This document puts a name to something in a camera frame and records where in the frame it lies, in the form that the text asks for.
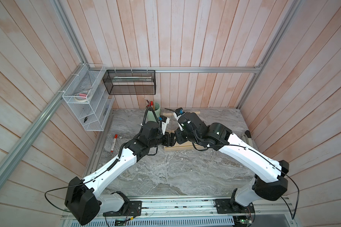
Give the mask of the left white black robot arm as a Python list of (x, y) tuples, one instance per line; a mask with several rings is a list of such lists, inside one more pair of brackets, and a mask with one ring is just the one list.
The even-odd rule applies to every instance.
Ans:
[(130, 200), (122, 192), (116, 191), (107, 199), (101, 194), (120, 174), (147, 156), (151, 148), (170, 141), (171, 135), (166, 131), (169, 122), (164, 115), (156, 121), (147, 121), (144, 117), (140, 132), (121, 145), (117, 156), (83, 179), (73, 178), (66, 187), (66, 212), (71, 213), (82, 226), (100, 213), (129, 214)]

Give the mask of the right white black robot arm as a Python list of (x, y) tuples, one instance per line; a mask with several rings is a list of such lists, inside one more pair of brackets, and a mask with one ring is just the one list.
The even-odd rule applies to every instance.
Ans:
[(254, 172), (255, 176), (248, 184), (234, 189), (230, 201), (215, 202), (226, 212), (241, 213), (259, 199), (276, 201), (287, 191), (291, 180), (288, 176), (287, 161), (268, 158), (241, 140), (223, 124), (206, 125), (194, 112), (185, 112), (182, 108), (178, 108), (174, 111), (174, 117), (179, 125), (175, 131), (179, 144), (189, 141), (194, 147), (201, 146), (201, 152), (209, 149), (219, 151)]

